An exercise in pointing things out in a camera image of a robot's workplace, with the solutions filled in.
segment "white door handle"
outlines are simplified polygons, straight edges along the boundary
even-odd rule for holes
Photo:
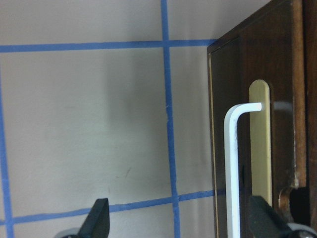
[[[224,156],[228,238],[240,238],[237,122],[243,113],[258,112],[261,110],[261,103],[238,104],[230,108],[224,119]]]

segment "wooden edge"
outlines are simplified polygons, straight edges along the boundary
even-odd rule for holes
[[[219,237],[219,219],[218,219],[218,192],[217,192],[217,180],[216,180],[216,165],[215,165],[215,144],[214,144],[214,123],[213,123],[213,97],[212,97],[212,81],[211,81],[211,54],[207,54],[208,61],[208,89],[209,89],[209,110],[210,110],[210,129],[211,129],[211,147],[212,147],[212,185],[214,190],[213,208],[214,208],[214,230],[216,238]]]
[[[305,187],[307,180],[305,76],[304,76],[304,31],[302,0],[293,0],[293,105],[294,105],[294,157],[295,188]]]
[[[227,44],[231,40],[237,38],[240,34],[240,32],[246,28],[248,25],[255,22],[255,20],[259,20],[261,17],[268,14],[270,11],[272,11],[277,6],[281,5],[285,1],[288,0],[272,0],[268,2],[266,5],[261,7],[259,10],[257,10],[255,13],[253,13],[251,16],[249,16],[247,19],[242,21],[240,24],[235,26],[233,29],[231,29],[229,32],[221,36],[218,40],[216,40],[212,45],[207,47],[207,52],[211,53],[216,50],[218,50],[223,45]]]

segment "dark brown cabinet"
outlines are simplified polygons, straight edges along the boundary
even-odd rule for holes
[[[270,87],[272,200],[286,220],[317,229],[317,1],[273,0],[208,47],[216,237],[226,237],[223,121]],[[238,123],[241,237],[252,194],[249,116]]]

